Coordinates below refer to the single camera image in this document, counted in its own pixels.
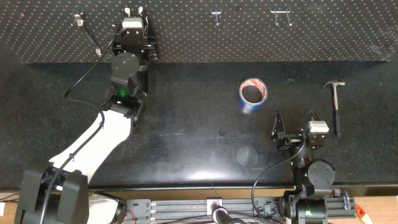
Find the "hammer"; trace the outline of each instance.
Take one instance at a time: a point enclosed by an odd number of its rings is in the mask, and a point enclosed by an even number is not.
[[[338,102],[337,102],[337,90],[336,87],[338,86],[344,86],[346,83],[345,82],[338,82],[336,80],[333,81],[328,81],[324,87],[328,84],[331,84],[333,87],[333,104],[335,106],[335,110],[333,113],[333,119],[335,122],[335,134],[340,137],[341,136],[341,130],[340,130],[340,117],[338,115]]]

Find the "hammer head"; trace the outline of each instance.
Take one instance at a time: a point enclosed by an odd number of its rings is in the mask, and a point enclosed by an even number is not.
[[[336,86],[344,86],[346,83],[345,82],[339,82],[339,81],[336,81],[336,80],[332,80],[332,81],[328,81],[326,84],[324,84],[324,86],[327,86],[329,84],[331,84],[332,87],[336,87]]]

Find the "circular mark on table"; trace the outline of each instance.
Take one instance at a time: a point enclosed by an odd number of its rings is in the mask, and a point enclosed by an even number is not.
[[[244,146],[236,153],[236,159],[244,167],[252,166],[257,163],[259,156],[256,150],[250,146]]]

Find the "wooden surface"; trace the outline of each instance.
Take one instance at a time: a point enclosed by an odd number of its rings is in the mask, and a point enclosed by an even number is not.
[[[356,197],[355,201],[360,205],[372,219],[374,224],[398,223],[398,201],[397,197]],[[1,224],[14,223],[17,203],[7,203],[4,216],[0,217]],[[332,224],[363,224],[359,219],[329,220]]]

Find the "orange object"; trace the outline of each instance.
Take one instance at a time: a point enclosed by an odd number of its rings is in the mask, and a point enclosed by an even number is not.
[[[359,205],[355,205],[355,210],[358,216],[361,218],[362,222],[365,224],[373,224],[371,218],[368,214],[366,214],[365,210],[361,208]]]

